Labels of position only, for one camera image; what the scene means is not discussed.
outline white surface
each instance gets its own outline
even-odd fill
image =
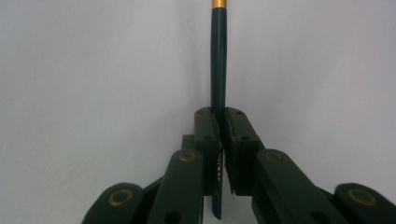
[[[210,104],[210,4],[0,1],[1,223],[80,223],[109,186],[163,175]],[[395,11],[230,0],[227,105],[319,187],[396,203]],[[255,223],[224,197],[205,223]]]

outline gold tip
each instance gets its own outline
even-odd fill
[[[227,0],[212,0],[212,8],[215,7],[227,8]]]

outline gold ferrule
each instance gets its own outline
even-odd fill
[[[227,0],[212,0],[212,8],[216,7],[227,8]]]

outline white background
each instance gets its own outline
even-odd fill
[[[229,1],[227,105],[321,188],[396,203],[396,2]],[[210,105],[211,1],[0,1],[0,222],[80,223]],[[225,190],[223,220],[255,223]]]

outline gold band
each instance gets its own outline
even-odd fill
[[[227,0],[212,0],[212,8],[215,7],[227,7]]]

